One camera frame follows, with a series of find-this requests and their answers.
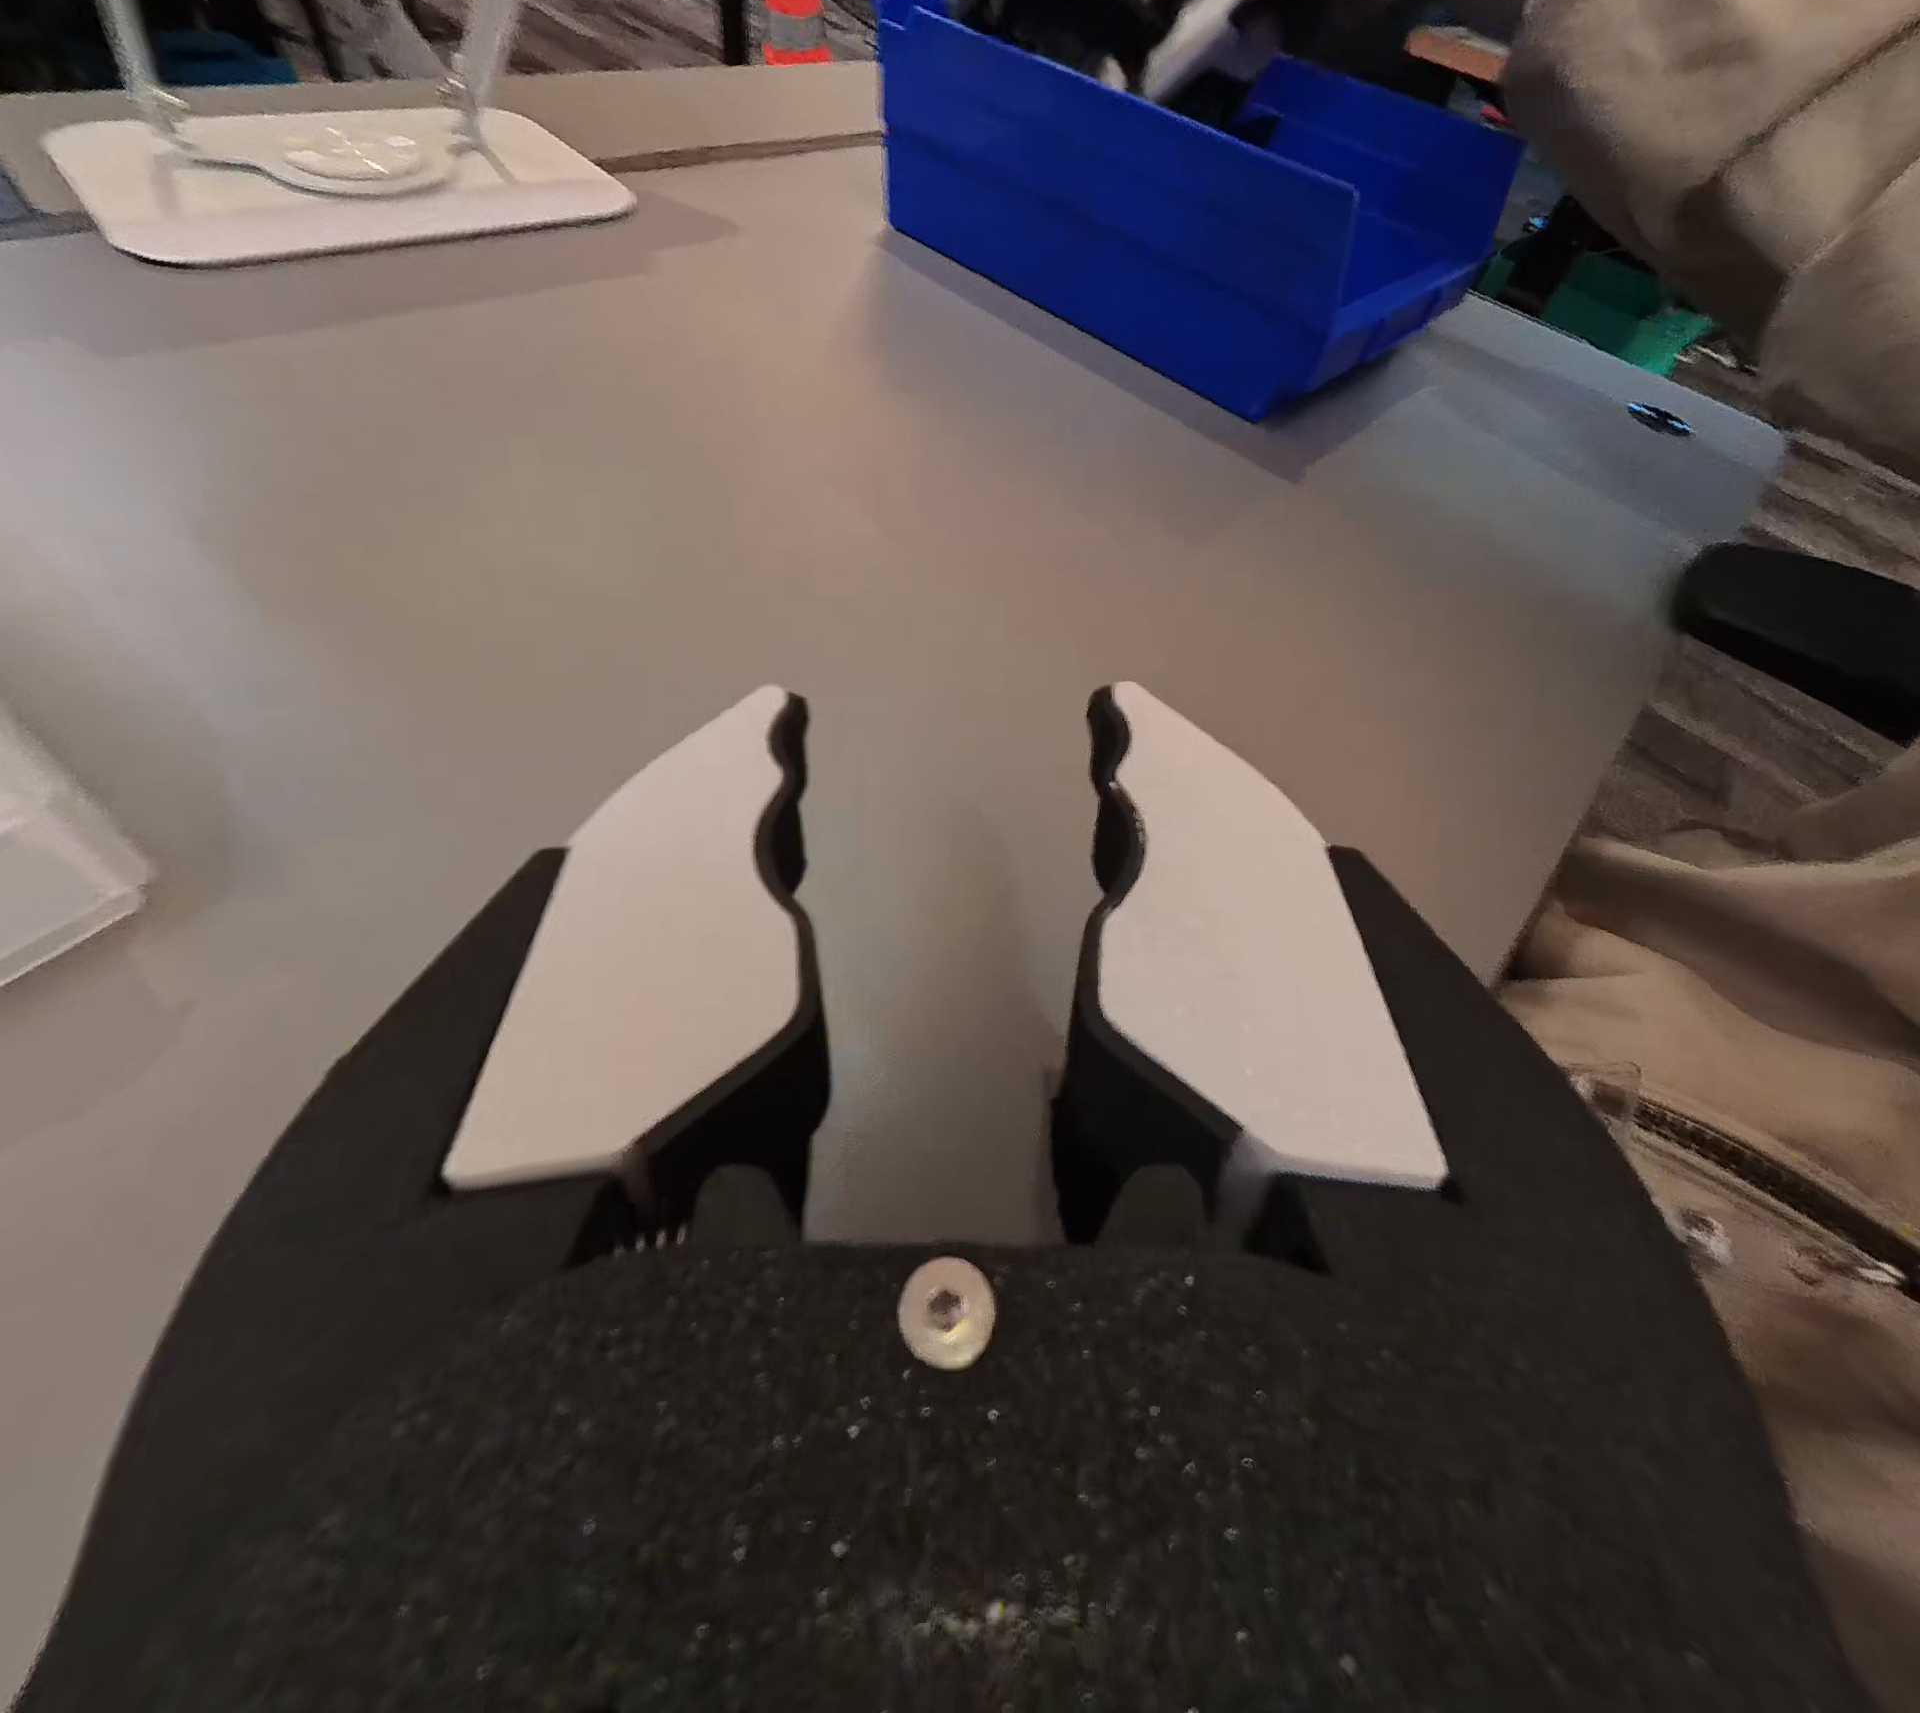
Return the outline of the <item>blue plastic bin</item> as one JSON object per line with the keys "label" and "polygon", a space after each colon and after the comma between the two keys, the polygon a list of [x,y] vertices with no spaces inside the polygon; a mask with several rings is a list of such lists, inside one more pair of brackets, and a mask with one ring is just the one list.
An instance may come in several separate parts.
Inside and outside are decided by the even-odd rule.
{"label": "blue plastic bin", "polygon": [[1278,56],[1223,129],[874,0],[891,227],[1246,421],[1457,307],[1512,133]]}

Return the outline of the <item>clear plastic bin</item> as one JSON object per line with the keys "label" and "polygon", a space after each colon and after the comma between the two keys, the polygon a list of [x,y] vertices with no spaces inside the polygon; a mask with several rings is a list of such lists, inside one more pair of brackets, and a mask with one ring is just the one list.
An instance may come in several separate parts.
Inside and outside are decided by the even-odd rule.
{"label": "clear plastic bin", "polygon": [[138,912],[152,882],[113,816],[3,710],[3,984]]}

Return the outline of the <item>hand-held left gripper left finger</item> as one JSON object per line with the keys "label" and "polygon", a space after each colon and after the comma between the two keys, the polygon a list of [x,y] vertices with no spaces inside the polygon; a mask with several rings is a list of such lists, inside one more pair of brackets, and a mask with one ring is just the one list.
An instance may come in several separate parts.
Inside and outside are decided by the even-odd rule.
{"label": "hand-held left gripper left finger", "polygon": [[722,1169],[804,1217],[830,1101],[807,872],[807,701],[763,687],[571,838],[443,1160],[452,1193],[618,1179],[693,1217]]}

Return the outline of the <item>green plastic crate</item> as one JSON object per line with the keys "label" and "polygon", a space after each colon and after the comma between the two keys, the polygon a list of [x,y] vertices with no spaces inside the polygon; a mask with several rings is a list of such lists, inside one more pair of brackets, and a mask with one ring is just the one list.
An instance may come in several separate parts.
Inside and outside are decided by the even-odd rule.
{"label": "green plastic crate", "polygon": [[1655,376],[1672,375],[1682,357],[1720,330],[1718,320],[1684,307],[1619,246],[1572,261],[1543,319],[1552,330]]}

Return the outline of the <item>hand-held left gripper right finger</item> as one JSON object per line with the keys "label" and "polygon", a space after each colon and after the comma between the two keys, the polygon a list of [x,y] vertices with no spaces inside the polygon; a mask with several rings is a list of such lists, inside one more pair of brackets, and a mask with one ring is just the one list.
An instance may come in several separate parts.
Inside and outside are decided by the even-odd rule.
{"label": "hand-held left gripper right finger", "polygon": [[1135,680],[1091,697],[1094,905],[1051,1177],[1069,1240],[1170,1171],[1202,1238],[1317,1240],[1311,1193],[1452,1203],[1452,1172],[1331,840]]}

